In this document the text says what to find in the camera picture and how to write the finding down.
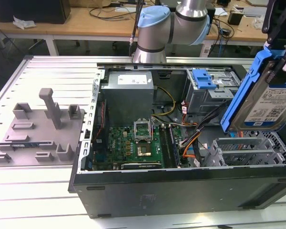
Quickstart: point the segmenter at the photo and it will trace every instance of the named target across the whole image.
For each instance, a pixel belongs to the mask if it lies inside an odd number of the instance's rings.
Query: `light blue robot joint cap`
[[[164,21],[170,15],[166,6],[150,6],[143,8],[139,17],[138,27],[150,27]]]

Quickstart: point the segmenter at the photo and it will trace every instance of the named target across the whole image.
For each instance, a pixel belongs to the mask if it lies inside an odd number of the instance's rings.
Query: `desk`
[[[230,10],[235,6],[239,7],[248,7],[251,6],[248,3],[241,0],[231,0],[228,7],[225,10],[228,12],[227,16],[215,16],[215,18],[228,23],[228,17],[230,14]],[[267,40],[267,34],[263,34],[261,30],[257,30],[253,27],[252,22],[254,18],[243,17],[239,25],[231,25],[235,31],[234,36],[229,40],[228,45],[247,45],[247,46],[263,46],[265,41]],[[230,29],[229,26],[221,23],[222,28]],[[207,57],[211,46],[215,43],[218,36],[217,27],[212,24],[209,35],[206,40],[204,40],[202,52],[200,54],[201,57]]]
[[[227,10],[235,4],[248,6],[245,2],[232,0]],[[102,12],[100,16],[110,17],[123,13],[115,11],[109,13]],[[127,16],[127,18],[129,19],[127,21],[103,21],[90,16],[87,8],[72,8],[69,18],[63,25],[37,23],[37,27],[35,28],[21,30],[12,23],[0,22],[0,28],[9,38],[44,39],[50,55],[59,55],[55,40],[129,41],[134,20],[130,16]],[[226,22],[227,16],[220,17],[220,19]],[[229,45],[262,46],[264,44],[267,36],[262,34],[260,30],[253,28],[252,20],[252,18],[242,18],[239,26],[233,26],[235,35],[229,41]],[[211,45],[214,44],[216,39],[217,28],[213,25],[209,35],[203,42],[201,57],[208,56]]]
[[[185,64],[241,64],[248,70],[253,59],[168,57],[167,61]],[[80,104],[85,109],[90,102],[92,87],[87,73],[93,72],[97,62],[130,63],[131,59],[37,56],[23,60],[0,92],[0,140],[14,117],[12,109],[16,102],[29,102],[32,109],[45,108],[38,98],[42,87],[53,89],[53,100],[60,104],[60,108],[66,108],[67,104]],[[53,75],[49,78],[42,72],[52,72]],[[80,78],[80,82],[74,84],[76,77]],[[29,97],[23,94],[26,90],[32,92]],[[218,225],[247,229],[286,229],[286,196],[264,210],[92,220],[77,194],[67,191],[71,169],[71,166],[0,168],[0,229],[228,228],[217,227]]]

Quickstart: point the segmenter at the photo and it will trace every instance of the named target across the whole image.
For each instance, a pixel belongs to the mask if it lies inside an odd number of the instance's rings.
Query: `floor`
[[[23,52],[28,53],[28,49],[33,45],[33,40],[29,39],[13,39],[17,47]],[[0,50],[0,90],[8,81],[9,77],[13,74],[15,69],[22,61],[24,55],[20,53],[8,40],[5,41],[5,48]],[[84,48],[84,41],[80,41],[80,47],[76,47],[75,41],[57,41],[57,46],[60,55],[67,56],[82,56],[87,55]],[[115,43],[116,49],[112,48],[112,42],[94,42],[90,41],[90,53],[91,56],[127,56],[128,55],[128,42]],[[166,46],[166,55],[171,56],[172,45]],[[186,46],[178,45],[175,56],[183,57],[199,57],[201,45]],[[215,46],[214,50],[210,54],[210,57],[217,57],[219,51],[219,45]],[[250,56],[250,48],[247,46],[227,46],[223,48],[224,53],[221,57],[231,58],[252,58]],[[47,46],[45,43],[36,47],[33,50],[34,55],[49,55]]]

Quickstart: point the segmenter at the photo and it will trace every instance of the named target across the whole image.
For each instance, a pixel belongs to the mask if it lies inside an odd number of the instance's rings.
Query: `chip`
[[[140,143],[137,144],[137,155],[138,156],[151,156],[151,144]]]

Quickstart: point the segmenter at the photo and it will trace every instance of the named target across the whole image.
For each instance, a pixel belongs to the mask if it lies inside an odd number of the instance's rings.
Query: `gray power supply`
[[[134,120],[150,118],[153,105],[151,72],[110,72],[101,93],[107,100],[111,126],[133,125]]]

